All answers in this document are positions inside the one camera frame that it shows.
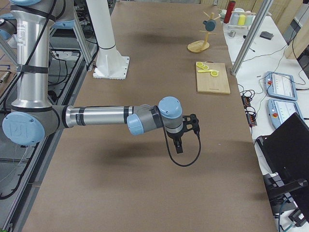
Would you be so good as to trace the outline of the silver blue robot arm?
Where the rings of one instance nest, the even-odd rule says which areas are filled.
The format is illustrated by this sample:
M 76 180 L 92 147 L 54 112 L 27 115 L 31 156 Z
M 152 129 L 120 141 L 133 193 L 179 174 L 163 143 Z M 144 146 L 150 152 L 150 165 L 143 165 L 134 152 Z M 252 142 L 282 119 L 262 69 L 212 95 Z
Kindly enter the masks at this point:
M 63 128 L 126 124 L 133 135 L 163 128 L 182 153 L 184 117 L 175 97 L 157 106 L 55 106 L 48 98 L 50 28 L 74 24 L 71 0 L 14 0 L 11 13 L 17 20 L 17 98 L 4 118 L 4 134 L 14 143 L 31 145 Z

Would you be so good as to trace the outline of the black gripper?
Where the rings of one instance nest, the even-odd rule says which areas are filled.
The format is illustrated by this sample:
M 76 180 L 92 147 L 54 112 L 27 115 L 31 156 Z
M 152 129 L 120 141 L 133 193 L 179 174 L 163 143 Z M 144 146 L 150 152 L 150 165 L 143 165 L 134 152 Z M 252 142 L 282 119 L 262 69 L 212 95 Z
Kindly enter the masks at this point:
M 167 134 L 169 138 L 173 140 L 177 154 L 183 153 L 182 140 L 181 140 L 183 132 L 182 131 L 178 133 L 167 132 Z

